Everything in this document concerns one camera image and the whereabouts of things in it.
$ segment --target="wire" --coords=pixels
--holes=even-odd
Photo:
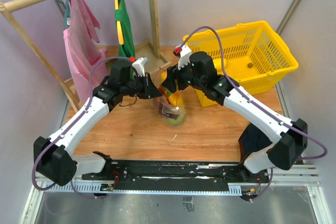
[[[120,107],[127,107],[127,106],[131,106],[131,105],[135,105],[135,103],[137,102],[138,97],[135,95],[135,101],[133,103],[127,104],[127,105],[121,105],[121,103],[119,103]]]
[[[110,196],[110,194],[109,194],[109,195],[104,195],[104,196],[87,196],[87,195],[81,194],[79,191],[77,191],[77,190],[75,189],[75,187],[74,187],[73,184],[74,184],[74,183],[72,182],[72,180],[70,180],[70,185],[71,185],[72,190],[73,190],[77,195],[79,195],[80,197],[85,198],[85,199],[105,199],[105,198],[107,198],[107,197]]]
[[[266,192],[266,190],[271,185],[272,179],[273,179],[273,168],[271,168],[271,176],[269,177],[269,182],[268,182],[267,186],[265,187],[265,189],[257,197],[251,199],[252,201],[255,201],[256,199],[259,199]]]
[[[115,178],[114,178],[114,188],[116,188],[115,186],[119,182],[119,173],[116,170],[114,170],[112,173],[115,175]]]
[[[183,41],[183,43],[180,45],[180,48],[182,49],[182,47],[186,44],[186,42],[194,35],[194,33],[196,33],[197,31],[201,30],[201,29],[209,29],[211,30],[219,43],[219,48],[221,50],[221,58],[222,58],[222,71],[224,73],[224,76],[226,77],[226,79],[228,80],[228,82],[238,91],[239,94],[241,94],[242,97],[244,97],[247,101],[249,101],[250,103],[252,103],[254,106],[256,106],[258,109],[260,109],[261,111],[263,111],[265,114],[267,114],[269,117],[271,117],[272,119],[274,119],[275,121],[277,121],[278,123],[282,123],[285,127],[291,129],[292,131],[295,131],[296,133],[299,133],[300,135],[312,140],[313,142],[315,142],[316,144],[318,144],[319,146],[321,146],[323,148],[323,153],[317,156],[311,156],[311,157],[301,157],[298,160],[307,160],[307,159],[317,159],[317,158],[322,158],[325,157],[328,153],[328,149],[327,147],[322,144],[320,141],[318,141],[316,138],[308,135],[307,133],[298,130],[297,128],[294,128],[293,126],[283,122],[281,119],[278,119],[275,115],[271,114],[270,112],[268,112],[266,109],[264,109],[262,106],[260,106],[258,103],[256,103],[253,99],[250,99],[250,97],[248,97],[247,95],[245,95],[242,90],[240,90],[235,84],[234,82],[231,80],[231,78],[228,76],[228,74],[225,72],[224,69],[224,51],[223,51],[223,46],[222,46],[222,42],[221,42],[221,38],[219,37],[218,33],[216,32],[216,30],[212,27],[209,26],[201,26],[199,28],[197,28],[196,30],[194,30],[191,34],[188,35],[188,37]]]
[[[65,135],[81,118],[82,116],[86,113],[85,111],[87,111],[89,108],[90,108],[90,105],[92,103],[92,99],[93,99],[93,86],[92,86],[92,73],[93,71],[96,69],[96,67],[105,62],[105,61],[108,61],[110,59],[123,59],[123,60],[129,60],[129,58],[126,58],[126,57],[109,57],[109,58],[106,58],[106,59],[103,59],[99,62],[97,62],[97,64],[94,65],[94,67],[91,69],[90,71],[90,75],[89,75],[89,85],[90,85],[90,99],[88,101],[88,104],[87,106],[85,107],[85,110],[82,111],[79,116],[57,137],[55,138],[55,140],[53,140],[46,148],[44,148],[41,153],[37,156],[35,162],[34,162],[34,165],[33,165],[33,170],[32,170],[32,183],[34,185],[34,187],[40,191],[46,191],[52,187],[55,186],[55,183],[53,183],[52,185],[50,186],[47,186],[45,188],[43,187],[40,187],[37,182],[36,182],[36,170],[37,170],[37,166],[38,166],[38,163],[41,161],[42,157],[46,154],[46,152],[53,146],[55,145],[60,139],[61,139],[61,135]]]
[[[259,180],[259,183],[258,183],[258,185],[256,186],[256,187],[254,187],[254,188],[251,188],[250,190],[248,190],[248,191],[241,191],[243,194],[247,194],[247,195],[249,195],[249,194],[251,194],[252,192],[257,192],[257,193],[259,193],[260,192],[260,185],[261,185],[261,178],[260,178],[260,176],[259,175],[257,175],[257,179]]]

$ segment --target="red cap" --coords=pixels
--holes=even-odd
[[[177,47],[177,48],[175,49],[175,53],[176,53],[177,55],[179,55],[181,51],[182,51],[182,48],[181,48],[181,47]]]

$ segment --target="yellow handle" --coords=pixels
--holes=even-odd
[[[246,26],[246,24],[239,23],[239,24],[236,25],[236,27],[243,27],[243,26]]]
[[[286,43],[280,37],[280,35],[278,35],[275,31],[272,31],[272,33],[273,33],[274,37],[279,41],[279,43],[281,44],[281,46],[284,48],[284,50],[287,51],[287,53],[290,54],[289,47],[286,45]]]
[[[224,68],[226,67],[227,64],[227,60],[224,59]],[[214,65],[215,65],[215,69],[221,71],[222,70],[222,59],[218,58],[218,59],[214,59]]]
[[[119,9],[119,0],[114,0],[115,9]],[[118,33],[118,42],[120,45],[124,45],[124,36],[122,34],[121,22],[117,21],[117,33]]]
[[[275,71],[268,71],[266,74],[267,74],[268,76],[273,76],[273,75],[275,74]]]

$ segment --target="pink towel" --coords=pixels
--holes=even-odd
[[[70,0],[70,27],[64,30],[64,42],[70,72],[81,102],[90,95],[89,75],[92,67],[105,59],[106,47],[98,50],[91,39],[99,43],[95,27],[100,24],[84,0]],[[93,88],[108,75],[104,63],[98,65],[92,75]]]

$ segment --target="yellow plastic basket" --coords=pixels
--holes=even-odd
[[[225,71],[250,94],[270,90],[299,67],[285,42],[266,21],[238,24],[217,32],[227,60]],[[192,52],[204,51],[213,59],[221,56],[218,41],[210,30],[194,34],[187,44]],[[202,91],[196,90],[196,93],[203,107],[216,104]]]

